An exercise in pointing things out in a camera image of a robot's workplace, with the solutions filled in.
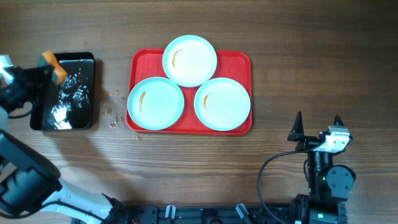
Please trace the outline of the orange green scrub sponge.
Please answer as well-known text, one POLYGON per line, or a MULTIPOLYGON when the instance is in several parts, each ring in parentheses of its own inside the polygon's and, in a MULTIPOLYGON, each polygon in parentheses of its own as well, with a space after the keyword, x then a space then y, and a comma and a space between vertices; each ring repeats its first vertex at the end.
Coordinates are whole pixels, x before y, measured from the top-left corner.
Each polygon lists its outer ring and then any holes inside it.
POLYGON ((67 72, 62 68, 52 51, 46 51, 41 54, 39 61, 37 62, 38 67, 48 67, 48 71, 51 74, 52 81, 60 85, 66 77, 67 72))

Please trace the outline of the pale green plate top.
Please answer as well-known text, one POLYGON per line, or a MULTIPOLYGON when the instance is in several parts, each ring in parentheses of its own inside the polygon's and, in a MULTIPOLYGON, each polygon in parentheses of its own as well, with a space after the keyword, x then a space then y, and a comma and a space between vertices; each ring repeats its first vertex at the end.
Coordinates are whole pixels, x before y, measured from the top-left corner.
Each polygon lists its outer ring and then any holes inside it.
POLYGON ((196 87, 215 73, 218 59, 214 47, 197 35, 183 35, 171 41, 162 56, 166 76, 182 87, 196 87))

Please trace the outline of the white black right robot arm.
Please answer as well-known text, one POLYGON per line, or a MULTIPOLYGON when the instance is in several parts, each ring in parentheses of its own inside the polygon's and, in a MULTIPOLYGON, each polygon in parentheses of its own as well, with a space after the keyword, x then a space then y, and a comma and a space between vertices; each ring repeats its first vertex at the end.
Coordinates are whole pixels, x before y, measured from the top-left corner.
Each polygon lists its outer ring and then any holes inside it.
POLYGON ((287 138, 297 143, 296 152, 307 155, 305 167, 308 194, 298 194, 289 206, 289 223, 348 223, 345 202, 356 180, 353 169, 334 165, 333 156, 345 151, 353 140, 341 118, 335 116, 334 124, 319 136, 304 134, 302 114, 297 113, 295 123, 287 138))

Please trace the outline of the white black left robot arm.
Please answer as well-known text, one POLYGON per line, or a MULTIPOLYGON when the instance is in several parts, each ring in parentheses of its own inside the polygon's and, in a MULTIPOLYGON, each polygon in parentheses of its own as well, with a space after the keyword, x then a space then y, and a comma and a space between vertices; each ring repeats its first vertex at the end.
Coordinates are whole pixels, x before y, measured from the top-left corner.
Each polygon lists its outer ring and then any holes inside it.
POLYGON ((1 89, 1 216, 22 219, 55 212, 83 223, 128 223, 124 205, 106 195, 87 192, 61 178, 43 155, 10 134, 9 114, 35 101, 49 84, 62 77, 54 65, 6 67, 13 80, 1 89))

